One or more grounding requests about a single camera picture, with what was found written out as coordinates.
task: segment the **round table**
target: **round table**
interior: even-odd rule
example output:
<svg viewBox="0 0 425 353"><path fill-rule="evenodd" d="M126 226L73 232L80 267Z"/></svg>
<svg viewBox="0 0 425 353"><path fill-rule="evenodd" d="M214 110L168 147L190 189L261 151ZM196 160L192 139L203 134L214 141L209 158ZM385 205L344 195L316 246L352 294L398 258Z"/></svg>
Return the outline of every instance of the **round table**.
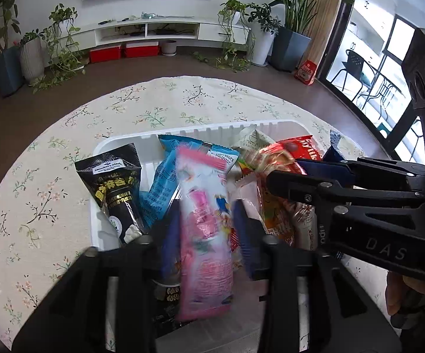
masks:
<svg viewBox="0 0 425 353"><path fill-rule="evenodd" d="M90 245L89 192L75 172L75 161L90 156L112 135L262 119L296 120L322 149L329 147L332 127L296 105L235 82L198 76L125 87L44 131L0 184L0 339L11 346L52 284ZM345 136L339 148L348 159L363 155ZM346 265L385 312L386 271L357 259ZM255 351L256 340L251 336L230 348ZM114 342L107 345L113 348Z"/></svg>

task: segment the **red box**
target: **red box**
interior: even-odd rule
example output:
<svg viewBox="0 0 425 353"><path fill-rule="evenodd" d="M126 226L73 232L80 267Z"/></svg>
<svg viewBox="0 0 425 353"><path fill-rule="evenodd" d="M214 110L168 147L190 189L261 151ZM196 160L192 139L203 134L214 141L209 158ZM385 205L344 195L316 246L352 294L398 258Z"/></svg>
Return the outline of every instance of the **red box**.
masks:
<svg viewBox="0 0 425 353"><path fill-rule="evenodd" d="M121 45L109 45L92 49L90 51L91 62L103 62L119 60L121 58Z"/></svg>
<svg viewBox="0 0 425 353"><path fill-rule="evenodd" d="M155 42L131 42L126 44L124 55L127 58L132 57L148 57L158 55L159 53L158 41Z"/></svg>

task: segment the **wooden floor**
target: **wooden floor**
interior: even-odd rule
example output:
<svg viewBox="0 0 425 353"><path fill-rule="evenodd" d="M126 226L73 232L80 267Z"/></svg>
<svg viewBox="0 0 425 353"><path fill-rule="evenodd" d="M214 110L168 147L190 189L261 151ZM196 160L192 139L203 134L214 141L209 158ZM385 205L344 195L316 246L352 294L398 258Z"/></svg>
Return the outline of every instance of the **wooden floor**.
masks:
<svg viewBox="0 0 425 353"><path fill-rule="evenodd" d="M0 99L0 181L23 150L47 127L89 101L124 86L162 76L204 76L234 81L292 102L336 127L357 142L368 156L387 158L362 122L316 81L305 86L290 73L268 66L252 66L234 73L215 69L191 57L191 48L179 48L175 57L144 57L101 62L47 91L32 93L24 86ZM201 49L206 53L213 49Z"/></svg>

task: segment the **human hand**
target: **human hand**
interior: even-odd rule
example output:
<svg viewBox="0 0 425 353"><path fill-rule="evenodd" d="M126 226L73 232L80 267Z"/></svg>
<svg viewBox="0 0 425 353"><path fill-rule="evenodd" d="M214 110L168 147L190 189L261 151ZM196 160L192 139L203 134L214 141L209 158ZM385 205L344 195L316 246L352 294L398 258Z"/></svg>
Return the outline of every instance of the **human hand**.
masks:
<svg viewBox="0 0 425 353"><path fill-rule="evenodd" d="M389 316L396 314L409 289L425 294L425 282L398 273L388 272L386 286L386 308Z"/></svg>

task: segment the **curtain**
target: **curtain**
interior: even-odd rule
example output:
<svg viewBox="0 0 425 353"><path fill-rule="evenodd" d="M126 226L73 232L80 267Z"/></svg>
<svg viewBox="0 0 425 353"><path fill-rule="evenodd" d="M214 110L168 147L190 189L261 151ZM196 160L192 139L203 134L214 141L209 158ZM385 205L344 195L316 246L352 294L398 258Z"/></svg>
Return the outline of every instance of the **curtain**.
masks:
<svg viewBox="0 0 425 353"><path fill-rule="evenodd" d="M310 60L319 66L337 18L340 0L317 1L314 10L317 15L312 19L304 33L312 41L301 59L301 64Z"/></svg>

